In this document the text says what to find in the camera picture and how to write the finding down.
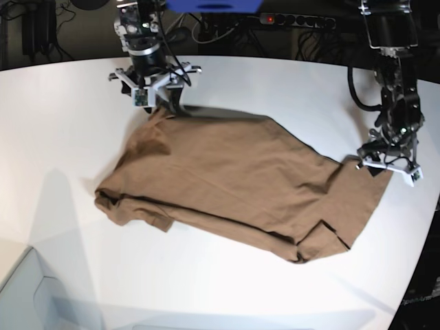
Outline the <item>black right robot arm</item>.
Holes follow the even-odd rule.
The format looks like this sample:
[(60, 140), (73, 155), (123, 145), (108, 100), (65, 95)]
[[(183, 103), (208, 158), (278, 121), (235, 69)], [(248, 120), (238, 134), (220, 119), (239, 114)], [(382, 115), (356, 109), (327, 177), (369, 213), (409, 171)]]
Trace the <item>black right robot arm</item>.
[(117, 68), (109, 80), (119, 80), (121, 93), (134, 107), (147, 112), (160, 105), (177, 116), (190, 114), (180, 102), (184, 87), (191, 86), (190, 75), (201, 68), (180, 62), (172, 52), (162, 23), (166, 9), (163, 1), (118, 1), (113, 24), (122, 50), (129, 55), (131, 66)]

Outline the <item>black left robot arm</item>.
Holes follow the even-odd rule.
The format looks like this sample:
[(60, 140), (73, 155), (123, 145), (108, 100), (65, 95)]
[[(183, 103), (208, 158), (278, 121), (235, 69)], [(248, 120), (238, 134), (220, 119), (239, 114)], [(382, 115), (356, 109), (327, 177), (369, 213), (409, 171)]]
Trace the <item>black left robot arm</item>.
[(375, 80), (381, 87), (381, 104), (368, 106), (360, 101), (348, 68), (349, 91), (363, 111), (378, 112), (368, 140), (357, 150), (358, 168), (373, 176), (383, 171), (402, 175), (409, 186), (423, 178), (417, 163), (417, 132), (424, 124), (417, 91), (415, 60), (411, 52), (418, 46), (417, 28), (409, 1), (361, 1), (360, 12), (369, 46), (377, 51)]

